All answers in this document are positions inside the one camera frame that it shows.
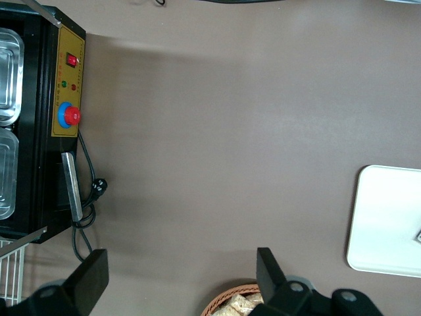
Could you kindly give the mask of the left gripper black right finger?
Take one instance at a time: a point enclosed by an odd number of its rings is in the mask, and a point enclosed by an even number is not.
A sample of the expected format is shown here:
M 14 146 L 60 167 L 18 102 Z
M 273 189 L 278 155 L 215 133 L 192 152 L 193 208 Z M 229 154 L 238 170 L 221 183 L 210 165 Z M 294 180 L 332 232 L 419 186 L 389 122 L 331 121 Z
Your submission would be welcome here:
M 287 278 L 270 248 L 257 249 L 256 277 L 263 302 L 251 315 L 382 314 L 373 301 L 358 290 L 340 288 L 326 297 L 305 278 Z

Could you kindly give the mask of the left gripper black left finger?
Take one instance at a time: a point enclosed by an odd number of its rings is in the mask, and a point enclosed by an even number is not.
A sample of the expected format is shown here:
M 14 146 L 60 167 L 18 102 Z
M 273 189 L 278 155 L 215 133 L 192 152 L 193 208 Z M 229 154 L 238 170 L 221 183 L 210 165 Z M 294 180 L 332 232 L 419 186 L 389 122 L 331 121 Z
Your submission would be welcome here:
M 93 250 L 62 284 L 50 284 L 22 302 L 6 306 L 2 315 L 90 315 L 109 284 L 106 249 Z

